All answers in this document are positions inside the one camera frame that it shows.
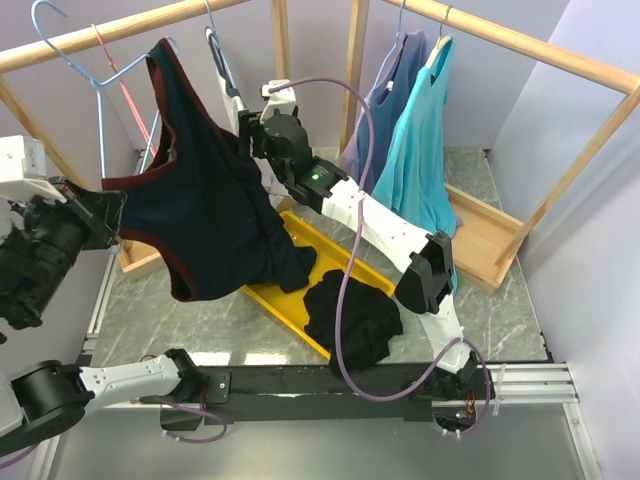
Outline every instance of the yellow tray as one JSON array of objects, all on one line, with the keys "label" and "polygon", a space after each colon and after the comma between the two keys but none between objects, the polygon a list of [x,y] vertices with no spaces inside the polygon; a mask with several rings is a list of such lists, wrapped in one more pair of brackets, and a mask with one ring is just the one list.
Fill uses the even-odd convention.
[{"label": "yellow tray", "polygon": [[[312,246],[318,253],[316,264],[309,275],[309,285],[292,293],[284,293],[277,285],[247,285],[242,289],[328,359],[329,352],[304,331],[304,326],[309,323],[309,314],[304,306],[303,297],[307,290],[322,280],[324,274],[329,270],[342,269],[344,271],[349,263],[350,254],[293,213],[282,212],[280,215],[284,220],[284,228],[291,235],[294,245],[297,247]],[[360,260],[356,260],[351,277],[379,288],[388,296],[393,295],[394,284]]]}]

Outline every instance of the wooden rod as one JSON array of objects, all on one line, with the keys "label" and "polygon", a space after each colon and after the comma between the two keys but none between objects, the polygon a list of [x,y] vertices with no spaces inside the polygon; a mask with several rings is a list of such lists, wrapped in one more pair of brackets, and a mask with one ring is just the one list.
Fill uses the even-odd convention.
[{"label": "wooden rod", "polygon": [[533,227],[549,211],[553,204],[560,198],[564,191],[571,185],[571,182],[582,172],[591,159],[596,156],[602,146],[616,132],[616,130],[627,119],[631,112],[640,104],[640,86],[631,95],[620,102],[613,113],[602,124],[600,129],[591,137],[589,142],[580,151],[571,166],[562,175],[558,183],[551,189],[546,198],[540,203],[536,211],[531,215],[522,227],[515,233],[509,244],[500,252],[496,265],[500,265],[505,259],[513,255],[520,247],[523,240],[529,235]]},{"label": "wooden rod", "polygon": [[88,182],[67,160],[62,149],[47,132],[44,126],[38,121],[36,116],[29,110],[27,105],[18,96],[16,91],[9,85],[9,82],[0,75],[0,100],[7,106],[14,117],[22,124],[25,130],[34,138],[40,140],[44,145],[44,150],[51,161],[68,177],[73,183],[81,187],[88,188]]},{"label": "wooden rod", "polygon": [[291,55],[289,53],[289,21],[287,0],[271,0],[271,26],[273,48],[276,55],[276,75],[279,79],[291,79]]},{"label": "wooden rod", "polygon": [[[208,1],[212,10],[221,10],[249,0]],[[109,43],[197,17],[198,15],[206,13],[206,11],[207,7],[203,0],[184,0],[167,5],[166,7],[155,8],[147,12],[103,23],[97,27],[104,42]],[[100,45],[93,27],[53,37],[51,38],[51,43],[64,53],[81,52],[82,50]],[[0,74],[30,65],[36,65],[57,57],[58,54],[43,41],[11,48],[0,52]]]},{"label": "wooden rod", "polygon": [[[402,0],[384,1],[398,6],[402,4]],[[431,0],[407,0],[405,8],[441,22],[448,6]],[[627,95],[632,94],[640,85],[639,75],[597,62],[455,8],[449,11],[443,23]]]},{"label": "wooden rod", "polygon": [[[364,55],[364,40],[367,34],[367,19],[369,17],[369,0],[351,1],[351,22],[349,26],[349,47],[347,49],[347,83],[358,90],[362,73],[362,58]],[[358,102],[348,90],[344,92],[342,106],[342,134],[340,136],[340,152],[343,152],[356,123]]]}]

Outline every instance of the blue t-shirt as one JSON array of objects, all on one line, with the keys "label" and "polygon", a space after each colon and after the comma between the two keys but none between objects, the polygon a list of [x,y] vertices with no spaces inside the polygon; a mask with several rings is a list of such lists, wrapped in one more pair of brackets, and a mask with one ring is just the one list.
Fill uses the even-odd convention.
[{"label": "blue t-shirt", "polygon": [[[393,128],[407,105],[411,90],[420,68],[427,61],[427,39],[421,31],[406,34],[402,40],[402,49],[389,70],[387,76],[367,95],[371,109],[373,126],[376,132],[371,167],[365,181],[364,190],[373,191],[387,162]],[[393,81],[391,91],[387,84]],[[366,118],[360,116],[355,133],[342,154],[340,167],[357,182],[360,181],[369,148],[369,127]]]},{"label": "blue t-shirt", "polygon": [[432,233],[442,230],[452,238],[456,217],[444,183],[442,109],[454,47],[451,37],[431,68],[418,73],[373,190],[373,198],[408,222]]}]

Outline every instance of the wooden base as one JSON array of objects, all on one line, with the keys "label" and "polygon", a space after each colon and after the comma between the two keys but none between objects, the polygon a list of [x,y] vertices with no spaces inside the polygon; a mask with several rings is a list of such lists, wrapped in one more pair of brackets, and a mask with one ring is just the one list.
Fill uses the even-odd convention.
[{"label": "wooden base", "polygon": [[146,243],[127,240],[118,254],[122,272],[131,280],[137,280],[165,266],[160,252]]},{"label": "wooden base", "polygon": [[453,237],[453,261],[467,281],[493,295],[515,253],[498,265],[496,260],[522,222],[451,185],[447,192],[453,211],[464,221]]},{"label": "wooden base", "polygon": [[[500,288],[515,254],[499,265],[495,261],[522,222],[450,185],[447,191],[453,211],[464,220],[453,238],[454,263],[465,280],[492,295]],[[139,242],[127,241],[119,260],[122,271],[132,280],[164,267],[158,251]]]}]

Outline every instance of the black metal bar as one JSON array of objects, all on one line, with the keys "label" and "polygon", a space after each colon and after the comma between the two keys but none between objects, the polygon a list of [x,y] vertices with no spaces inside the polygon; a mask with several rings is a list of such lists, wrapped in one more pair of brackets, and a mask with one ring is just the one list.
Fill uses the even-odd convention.
[{"label": "black metal bar", "polygon": [[[406,388],[429,367],[429,363],[381,364],[354,372],[353,380],[364,391],[375,395],[391,395]],[[261,420],[320,420],[361,418],[404,418],[407,421],[432,421],[431,402],[434,400],[465,400],[435,398],[429,384],[416,393],[395,402],[370,402],[355,395],[341,378],[336,378],[328,367],[316,365],[286,366],[227,366],[198,367],[210,379],[208,389],[219,387],[219,379],[230,378],[228,398],[225,402],[215,397],[207,409],[231,422]],[[433,375],[444,375],[436,369]],[[471,378],[476,399],[485,398],[485,381],[481,369]],[[491,398],[495,397],[493,385]],[[143,403],[154,403],[141,399]],[[187,400],[199,403],[198,392]]]}]

